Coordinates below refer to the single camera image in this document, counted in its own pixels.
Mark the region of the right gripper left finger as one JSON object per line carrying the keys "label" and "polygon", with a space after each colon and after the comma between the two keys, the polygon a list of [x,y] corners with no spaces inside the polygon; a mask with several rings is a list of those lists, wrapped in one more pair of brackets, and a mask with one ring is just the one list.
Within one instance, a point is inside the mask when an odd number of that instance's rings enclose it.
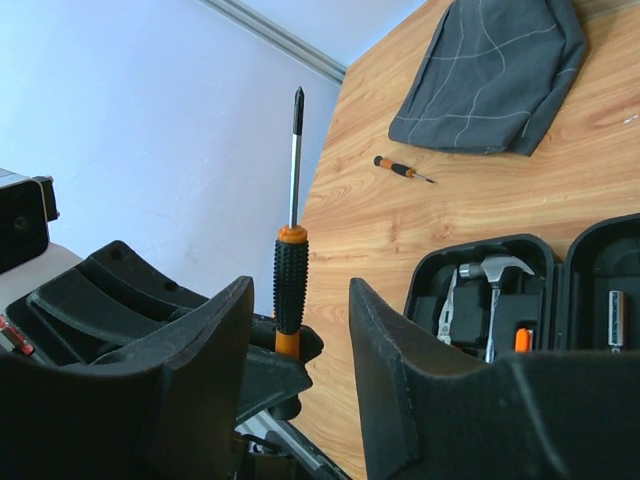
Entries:
{"label": "right gripper left finger", "polygon": [[91,365],[1,356],[5,479],[223,479],[250,337],[251,278]]}

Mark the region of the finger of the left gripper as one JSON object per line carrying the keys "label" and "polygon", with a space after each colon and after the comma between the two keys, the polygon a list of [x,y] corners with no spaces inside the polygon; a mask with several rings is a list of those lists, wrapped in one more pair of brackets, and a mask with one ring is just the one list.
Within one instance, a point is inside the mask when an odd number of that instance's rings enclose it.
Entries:
{"label": "finger of the left gripper", "polygon": [[248,420],[264,410],[276,420],[292,420],[302,410],[299,394],[313,385],[306,364],[321,354],[320,336],[303,325],[296,360],[275,352],[275,333],[273,318],[253,315],[237,420]]}
{"label": "finger of the left gripper", "polygon": [[23,355],[54,366],[90,364],[207,302],[113,241],[4,310]]}

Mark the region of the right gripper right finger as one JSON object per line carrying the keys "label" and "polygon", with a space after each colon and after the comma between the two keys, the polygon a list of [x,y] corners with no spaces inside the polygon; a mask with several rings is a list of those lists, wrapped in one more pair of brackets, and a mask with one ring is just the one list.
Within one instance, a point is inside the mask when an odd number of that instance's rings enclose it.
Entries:
{"label": "right gripper right finger", "polygon": [[635,479],[639,357],[462,353],[349,286],[349,329],[371,479]]}

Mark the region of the orange handled pliers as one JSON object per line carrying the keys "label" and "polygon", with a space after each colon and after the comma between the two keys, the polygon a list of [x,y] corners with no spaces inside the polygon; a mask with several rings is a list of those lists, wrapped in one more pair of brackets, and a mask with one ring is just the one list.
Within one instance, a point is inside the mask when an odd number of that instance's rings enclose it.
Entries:
{"label": "orange handled pliers", "polygon": [[454,317],[454,289],[457,286],[457,282],[458,269],[455,268],[452,271],[447,295],[438,320],[437,338],[447,345],[451,344],[450,330],[451,323]]}

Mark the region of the orange utility knife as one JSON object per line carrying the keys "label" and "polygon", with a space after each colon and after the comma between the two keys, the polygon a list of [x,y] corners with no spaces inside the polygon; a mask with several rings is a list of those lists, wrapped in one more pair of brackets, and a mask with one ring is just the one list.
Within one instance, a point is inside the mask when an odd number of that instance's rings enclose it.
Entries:
{"label": "orange utility knife", "polygon": [[531,352],[533,349],[534,331],[528,328],[519,328],[515,335],[514,351],[517,353]]}

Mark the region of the black plastic tool case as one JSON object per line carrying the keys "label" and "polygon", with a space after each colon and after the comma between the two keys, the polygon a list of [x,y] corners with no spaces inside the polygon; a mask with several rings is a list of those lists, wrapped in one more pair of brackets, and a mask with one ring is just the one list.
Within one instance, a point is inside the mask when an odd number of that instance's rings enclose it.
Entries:
{"label": "black plastic tool case", "polygon": [[564,259],[537,236],[517,234],[455,245],[426,255],[414,270],[404,315],[437,335],[452,271],[451,343],[484,358],[491,308],[485,278],[462,279],[459,266],[496,254],[515,256],[534,271],[509,269],[501,281],[494,326],[496,355],[514,351],[519,328],[534,331],[533,351],[604,350],[608,346],[608,292],[626,294],[626,338],[622,352],[639,348],[639,217],[612,218],[581,233]]}

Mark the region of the claw hammer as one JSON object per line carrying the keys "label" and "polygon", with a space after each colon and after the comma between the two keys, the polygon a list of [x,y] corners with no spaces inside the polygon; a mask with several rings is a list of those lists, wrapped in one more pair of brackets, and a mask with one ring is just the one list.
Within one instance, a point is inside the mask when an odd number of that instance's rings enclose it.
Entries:
{"label": "claw hammer", "polygon": [[484,357],[486,363],[493,363],[495,359],[495,313],[501,294],[501,281],[509,269],[517,269],[530,276],[534,275],[534,271],[523,260],[506,254],[490,255],[479,263],[464,263],[459,266],[459,275],[462,279],[472,280],[485,278],[491,286],[491,308]]}

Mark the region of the black handled nut driver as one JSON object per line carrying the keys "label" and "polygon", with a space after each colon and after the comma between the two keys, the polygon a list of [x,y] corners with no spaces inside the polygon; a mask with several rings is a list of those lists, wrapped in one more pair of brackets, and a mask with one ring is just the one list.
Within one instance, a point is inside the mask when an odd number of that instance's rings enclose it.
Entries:
{"label": "black handled nut driver", "polygon": [[608,346],[621,353],[626,338],[626,294],[620,290],[608,292]]}

